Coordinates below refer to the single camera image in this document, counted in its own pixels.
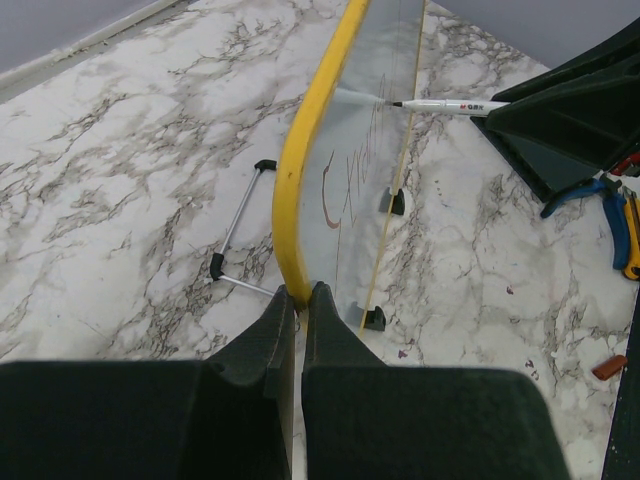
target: marble floor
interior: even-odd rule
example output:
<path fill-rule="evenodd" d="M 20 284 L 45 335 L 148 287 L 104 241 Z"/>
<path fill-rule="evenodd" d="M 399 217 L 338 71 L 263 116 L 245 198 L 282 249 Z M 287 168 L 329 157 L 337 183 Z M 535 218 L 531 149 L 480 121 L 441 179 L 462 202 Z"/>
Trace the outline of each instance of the marble floor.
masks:
<path fill-rule="evenodd" d="M 268 299 L 213 285 L 211 254 L 284 137 L 345 0 L 201 0 L 0 105 L 0 359 L 185 358 L 219 350 Z M 545 71 L 430 4 L 419 94 L 490 97 Z M 422 116 L 364 340 L 402 365 L 531 376 L 575 478 L 599 478 L 636 286 L 611 270 L 597 199 L 546 221 L 464 119 Z M 226 273 L 274 290 L 273 177 Z M 301 354 L 303 339 L 298 339 Z M 304 477 L 296 417 L 294 470 Z"/>

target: black plastic base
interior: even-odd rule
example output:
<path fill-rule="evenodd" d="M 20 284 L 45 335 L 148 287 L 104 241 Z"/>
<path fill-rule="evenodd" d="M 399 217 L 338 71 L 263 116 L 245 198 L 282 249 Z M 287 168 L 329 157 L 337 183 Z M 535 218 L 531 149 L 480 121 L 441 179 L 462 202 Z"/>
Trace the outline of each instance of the black plastic base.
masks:
<path fill-rule="evenodd" d="M 391 213 L 398 215 L 399 217 L 404 215 L 404 192 L 402 189 L 398 190 L 398 194 L 393 197 L 393 203 L 391 204 Z"/>
<path fill-rule="evenodd" d="M 387 317 L 384 316 L 384 312 L 380 307 L 375 307 L 367 312 L 364 328 L 384 332 L 385 328 L 387 328 Z"/>
<path fill-rule="evenodd" d="M 391 202 L 391 213 L 393 215 L 403 216 L 405 210 L 404 192 L 400 188 L 397 195 L 391 195 L 390 190 L 385 190 L 380 201 L 380 212 L 387 213 L 389 211 L 389 202 Z"/>

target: marker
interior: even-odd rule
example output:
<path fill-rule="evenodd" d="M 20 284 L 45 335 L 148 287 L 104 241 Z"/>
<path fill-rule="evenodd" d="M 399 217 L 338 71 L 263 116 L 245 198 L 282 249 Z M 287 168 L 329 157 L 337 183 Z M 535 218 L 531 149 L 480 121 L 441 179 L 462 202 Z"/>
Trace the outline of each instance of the marker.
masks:
<path fill-rule="evenodd" d="M 409 100 L 393 102 L 394 107 L 402 107 L 414 112 L 446 113 L 449 115 L 468 115 L 486 117 L 493 110 L 509 105 L 507 102 L 489 102 L 483 100 Z"/>

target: pliers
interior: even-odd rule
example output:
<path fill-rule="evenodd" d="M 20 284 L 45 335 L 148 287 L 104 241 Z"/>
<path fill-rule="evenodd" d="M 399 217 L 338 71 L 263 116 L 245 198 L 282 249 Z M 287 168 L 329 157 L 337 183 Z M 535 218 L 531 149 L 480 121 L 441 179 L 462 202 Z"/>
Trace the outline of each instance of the pliers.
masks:
<path fill-rule="evenodd" d="M 573 200 L 574 198 L 590 197 L 599 193 L 602 195 L 602 206 L 604 213 L 611 228 L 613 235 L 613 268 L 615 270 L 624 269 L 629 263 L 631 255 L 631 238 L 629 232 L 629 224 L 625 217 L 624 206 L 627 200 L 618 193 L 618 189 L 622 182 L 618 180 L 614 182 L 603 174 L 599 179 L 590 178 L 584 182 L 566 188 L 556 195 L 547 203 L 540 216 L 542 218 L 549 217 L 563 203 Z"/>

